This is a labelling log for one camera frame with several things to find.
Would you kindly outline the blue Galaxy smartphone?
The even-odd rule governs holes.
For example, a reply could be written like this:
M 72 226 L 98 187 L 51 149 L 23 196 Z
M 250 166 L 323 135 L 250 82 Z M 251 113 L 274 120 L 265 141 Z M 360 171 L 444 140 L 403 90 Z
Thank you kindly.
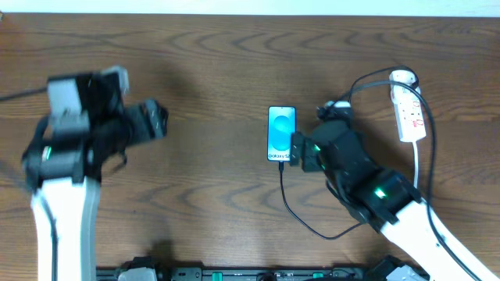
M 295 107 L 270 106 L 267 125 L 267 160 L 270 162 L 289 162 L 291 159 L 291 136 L 296 131 Z

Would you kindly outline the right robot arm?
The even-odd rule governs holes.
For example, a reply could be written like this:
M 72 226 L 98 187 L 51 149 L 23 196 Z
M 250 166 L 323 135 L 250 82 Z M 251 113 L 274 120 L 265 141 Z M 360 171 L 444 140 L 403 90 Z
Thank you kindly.
M 378 165 L 345 121 L 293 133 L 291 164 L 321 171 L 330 192 L 351 216 L 401 248 L 436 280 L 496 280 L 464 247 L 401 173 Z

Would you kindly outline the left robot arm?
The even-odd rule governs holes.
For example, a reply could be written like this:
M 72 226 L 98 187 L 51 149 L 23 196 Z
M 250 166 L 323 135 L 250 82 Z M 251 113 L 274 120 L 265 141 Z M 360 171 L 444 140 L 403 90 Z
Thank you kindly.
M 126 106 L 128 72 L 48 78 L 50 113 L 22 156 L 37 231 L 40 280 L 95 280 L 95 221 L 102 167 L 128 147 L 167 135 L 168 112 L 156 100 Z

